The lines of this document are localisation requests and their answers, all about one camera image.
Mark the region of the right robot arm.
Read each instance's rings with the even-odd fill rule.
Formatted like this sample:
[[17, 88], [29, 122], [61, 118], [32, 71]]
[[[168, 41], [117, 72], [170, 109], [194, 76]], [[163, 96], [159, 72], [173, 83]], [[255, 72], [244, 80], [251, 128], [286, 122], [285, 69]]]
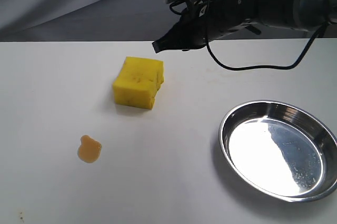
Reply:
[[336, 23], [336, 0], [165, 0], [173, 8], [185, 4], [179, 21], [153, 42], [155, 52], [197, 50], [242, 29], [255, 34], [257, 24], [313, 31]]

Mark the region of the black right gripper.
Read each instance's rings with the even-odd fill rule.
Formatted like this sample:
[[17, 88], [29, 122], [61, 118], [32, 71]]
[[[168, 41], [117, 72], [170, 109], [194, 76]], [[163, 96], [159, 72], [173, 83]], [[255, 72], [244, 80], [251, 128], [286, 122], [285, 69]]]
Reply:
[[155, 53], [196, 50], [249, 26], [257, 16], [258, 0], [191, 0], [168, 34], [152, 42]]

